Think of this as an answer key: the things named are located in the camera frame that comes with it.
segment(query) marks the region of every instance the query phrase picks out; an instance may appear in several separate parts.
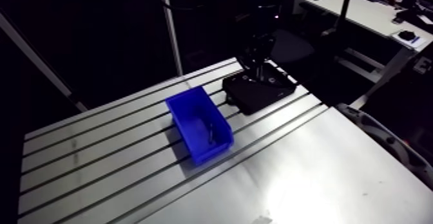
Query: aluminum extrusion table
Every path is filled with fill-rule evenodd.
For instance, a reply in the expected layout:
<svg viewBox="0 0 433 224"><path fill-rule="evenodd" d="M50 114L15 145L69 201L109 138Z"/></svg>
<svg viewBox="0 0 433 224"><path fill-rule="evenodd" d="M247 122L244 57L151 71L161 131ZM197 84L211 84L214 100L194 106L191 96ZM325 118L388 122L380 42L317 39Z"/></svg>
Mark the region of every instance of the aluminum extrusion table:
<svg viewBox="0 0 433 224"><path fill-rule="evenodd" d="M28 133L19 224L433 223L433 194L303 86L251 116L234 59ZM235 143L194 167L164 99L203 86Z"/></svg>

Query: black chair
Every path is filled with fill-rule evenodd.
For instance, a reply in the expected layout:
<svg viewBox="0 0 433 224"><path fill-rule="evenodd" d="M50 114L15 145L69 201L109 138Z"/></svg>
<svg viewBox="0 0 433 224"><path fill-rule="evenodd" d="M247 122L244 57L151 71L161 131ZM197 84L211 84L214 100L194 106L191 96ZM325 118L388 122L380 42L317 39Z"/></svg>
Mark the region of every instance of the black chair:
<svg viewBox="0 0 433 224"><path fill-rule="evenodd" d="M332 61L328 56L334 43L331 37L322 37L320 33L314 41L297 34L292 20L294 0L281 0L281 5L280 24L273 33L276 43L271 59L302 83L314 78L319 68Z"/></svg>

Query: blue bin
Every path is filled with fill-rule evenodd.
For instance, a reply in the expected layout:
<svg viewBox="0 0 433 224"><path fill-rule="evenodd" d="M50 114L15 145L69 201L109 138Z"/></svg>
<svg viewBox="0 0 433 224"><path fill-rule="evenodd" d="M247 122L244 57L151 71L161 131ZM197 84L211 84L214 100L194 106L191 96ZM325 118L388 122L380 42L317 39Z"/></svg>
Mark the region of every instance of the blue bin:
<svg viewBox="0 0 433 224"><path fill-rule="evenodd" d="M166 104L196 165L233 145L230 125L202 87L169 97Z"/></svg>

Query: metal pole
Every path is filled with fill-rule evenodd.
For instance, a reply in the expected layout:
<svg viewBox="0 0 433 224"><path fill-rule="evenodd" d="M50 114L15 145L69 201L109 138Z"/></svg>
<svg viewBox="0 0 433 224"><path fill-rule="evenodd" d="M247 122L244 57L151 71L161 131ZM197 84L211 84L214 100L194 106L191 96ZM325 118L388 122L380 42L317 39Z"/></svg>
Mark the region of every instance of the metal pole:
<svg viewBox="0 0 433 224"><path fill-rule="evenodd" d="M162 0L167 5L170 5L170 0ZM173 50L173 56L175 58L176 70L178 76L183 76L184 71L182 69L182 63L180 61L179 47L177 45L175 24L173 22L173 14L171 10L164 6L164 13L166 14L166 21L168 27L168 34L170 36L171 49Z"/></svg>
<svg viewBox="0 0 433 224"><path fill-rule="evenodd" d="M36 52L28 45L28 43L21 37L15 28L9 23L7 18L0 12L0 28L5 31L7 36L17 45L17 47L28 57L28 59L38 68L45 77L81 112L87 111L86 106L79 102L74 101L71 96L71 90L66 84L44 63L44 61L36 54Z"/></svg>
<svg viewBox="0 0 433 224"><path fill-rule="evenodd" d="M337 19L337 22L335 24L335 29L340 30L342 27L344 27L344 23L346 21L346 14L347 14L347 9L349 8L349 3L351 0L344 0L343 2L343 6L342 6L342 11L340 13L339 18Z"/></svg>

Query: table leg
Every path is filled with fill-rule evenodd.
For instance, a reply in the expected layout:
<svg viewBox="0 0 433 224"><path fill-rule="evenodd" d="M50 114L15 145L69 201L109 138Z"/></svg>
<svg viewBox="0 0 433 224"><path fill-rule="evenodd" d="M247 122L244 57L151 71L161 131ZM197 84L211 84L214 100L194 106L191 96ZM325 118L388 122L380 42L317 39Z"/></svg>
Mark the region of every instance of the table leg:
<svg viewBox="0 0 433 224"><path fill-rule="evenodd" d="M388 81L396 76L401 69L408 63L414 56L414 52L406 47L401 47L400 51L389 61L380 74L380 80L365 94L367 97L371 96L376 90L381 88Z"/></svg>

